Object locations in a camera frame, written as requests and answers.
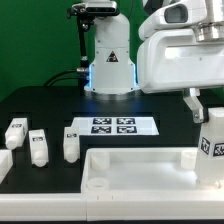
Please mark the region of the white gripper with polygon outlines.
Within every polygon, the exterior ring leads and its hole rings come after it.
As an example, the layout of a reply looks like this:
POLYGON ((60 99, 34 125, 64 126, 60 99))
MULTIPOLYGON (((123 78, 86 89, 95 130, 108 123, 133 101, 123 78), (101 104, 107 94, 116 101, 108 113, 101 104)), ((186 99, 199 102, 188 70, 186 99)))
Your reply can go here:
POLYGON ((148 17, 139 28, 140 88, 184 89, 193 121, 202 123, 199 89, 224 85, 224 0, 143 0, 143 8, 148 17))

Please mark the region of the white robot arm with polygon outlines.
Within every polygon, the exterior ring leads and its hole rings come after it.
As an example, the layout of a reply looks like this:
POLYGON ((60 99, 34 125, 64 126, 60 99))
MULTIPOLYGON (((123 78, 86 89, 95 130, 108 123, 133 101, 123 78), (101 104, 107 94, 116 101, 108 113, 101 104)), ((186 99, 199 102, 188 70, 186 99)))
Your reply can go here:
POLYGON ((83 0, 95 24, 95 58, 88 91, 125 95, 182 91, 197 123, 208 120, 201 89, 224 85, 224 0, 142 0, 148 17, 129 58, 129 20, 112 0, 83 0))

